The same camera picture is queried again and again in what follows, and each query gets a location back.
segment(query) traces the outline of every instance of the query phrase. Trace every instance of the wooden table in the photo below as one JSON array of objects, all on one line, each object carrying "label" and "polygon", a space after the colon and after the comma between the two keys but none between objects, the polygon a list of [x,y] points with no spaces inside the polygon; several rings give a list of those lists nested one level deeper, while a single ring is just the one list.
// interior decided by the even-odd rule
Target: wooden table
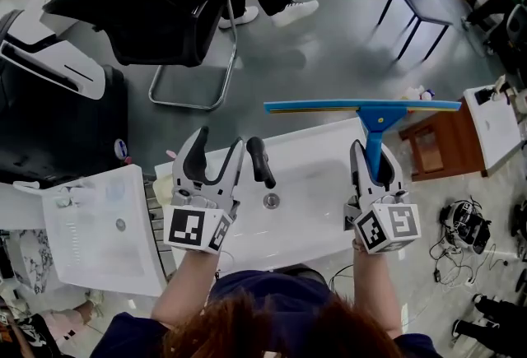
[{"label": "wooden table", "polygon": [[457,113],[439,112],[401,131],[417,171],[413,181],[482,172],[488,176],[521,144],[514,110],[505,98],[478,105],[477,87],[464,92]]}]

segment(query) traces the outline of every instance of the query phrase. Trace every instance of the white cube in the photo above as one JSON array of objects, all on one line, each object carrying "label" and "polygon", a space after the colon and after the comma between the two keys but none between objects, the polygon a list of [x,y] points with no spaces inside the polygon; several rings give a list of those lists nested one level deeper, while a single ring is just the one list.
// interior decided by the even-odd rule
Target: white cube
[{"label": "white cube", "polygon": [[396,251],[421,238],[417,204],[372,203],[353,224],[368,253]]},{"label": "white cube", "polygon": [[219,254],[233,220],[222,209],[163,206],[163,242],[177,249]]}]

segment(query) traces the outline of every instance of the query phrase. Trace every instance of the gray floor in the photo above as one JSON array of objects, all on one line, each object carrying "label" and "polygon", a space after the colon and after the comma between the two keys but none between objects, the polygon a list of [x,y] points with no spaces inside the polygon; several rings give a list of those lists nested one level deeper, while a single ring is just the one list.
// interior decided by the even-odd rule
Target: gray floor
[{"label": "gray floor", "polygon": [[[460,29],[459,17],[466,13],[462,0],[441,0],[450,13],[454,27],[445,34],[433,55],[421,59],[441,28],[422,24],[402,60],[394,63],[405,37],[404,30],[412,13],[402,0],[394,0],[385,21],[375,24],[386,0],[319,0],[320,9],[311,18],[285,29],[276,29],[260,15],[239,28],[239,60],[231,81],[226,102],[212,113],[199,113],[150,103],[148,87],[155,68],[120,66],[114,59],[110,43],[90,26],[77,24],[68,38],[99,63],[109,63],[123,70],[129,88],[129,150],[134,163],[144,171],[167,161],[166,149],[177,151],[185,138],[196,128],[211,128],[209,150],[229,145],[236,137],[257,135],[270,137],[322,123],[352,117],[353,114],[285,114],[264,113],[263,103],[269,100],[301,100],[319,98],[399,98],[409,86],[424,85],[436,92],[439,100],[457,100],[464,89],[494,82],[501,74],[495,59],[482,57],[474,42],[470,43]],[[173,67],[166,72],[164,85],[158,91],[162,99],[212,100],[230,52],[228,33],[218,31],[209,51],[206,65],[184,69]],[[415,114],[413,120],[422,116]],[[404,163],[408,172],[408,154],[395,134],[388,137],[390,148]],[[444,356],[457,356],[450,348],[450,327],[454,319],[471,313],[470,299],[475,291],[499,295],[513,300],[512,287],[521,264],[497,265],[489,271],[485,264],[473,288],[449,288],[433,281],[434,262],[427,254],[437,241],[437,215],[447,198],[467,198],[470,194],[483,205],[484,216],[493,221],[492,236],[501,251],[514,251],[514,242],[507,234],[508,211],[513,201],[525,192],[524,163],[517,154],[490,179],[470,174],[418,184],[410,184],[414,201],[419,205],[423,237],[405,249],[406,258],[390,255],[392,276],[402,304],[408,304],[409,331],[430,335]],[[474,268],[483,258],[467,258]],[[311,265],[327,278],[352,262],[351,251],[321,258]],[[443,274],[448,263],[441,263]],[[456,284],[462,283],[462,275]],[[340,278],[337,289],[352,297],[352,281]],[[126,304],[126,300],[115,304]],[[144,313],[147,315],[147,302]],[[110,318],[93,322],[104,331]],[[90,348],[81,348],[89,354]]]}]

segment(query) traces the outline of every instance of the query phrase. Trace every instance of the blue cloth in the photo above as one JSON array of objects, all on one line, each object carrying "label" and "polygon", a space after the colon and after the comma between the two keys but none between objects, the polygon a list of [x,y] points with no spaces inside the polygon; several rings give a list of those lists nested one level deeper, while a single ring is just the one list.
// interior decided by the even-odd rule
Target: blue cloth
[{"label": "blue cloth", "polygon": [[[266,297],[273,302],[272,345],[284,339],[293,354],[301,350],[305,334],[315,321],[317,310],[324,306],[332,293],[327,286],[304,277],[281,273],[244,271],[220,279],[210,297],[220,300],[236,295],[240,290],[250,293],[258,307]],[[149,318],[134,318],[121,313],[114,317],[105,335],[91,354],[92,358],[126,356],[147,357],[156,353],[166,328]],[[407,334],[395,339],[407,358],[440,358],[431,339],[420,334]]]}]

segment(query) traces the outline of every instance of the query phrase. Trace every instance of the reddish brown hair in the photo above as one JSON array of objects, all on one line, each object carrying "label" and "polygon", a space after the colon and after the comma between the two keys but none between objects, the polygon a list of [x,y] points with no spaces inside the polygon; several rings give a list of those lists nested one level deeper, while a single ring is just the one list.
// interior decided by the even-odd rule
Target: reddish brown hair
[{"label": "reddish brown hair", "polygon": [[[271,309],[254,307],[239,295],[207,305],[202,313],[168,332],[163,358],[261,358],[271,337]],[[285,343],[276,351],[287,356]],[[305,336],[302,357],[402,358],[395,342],[369,315],[335,296],[323,307]]]}]

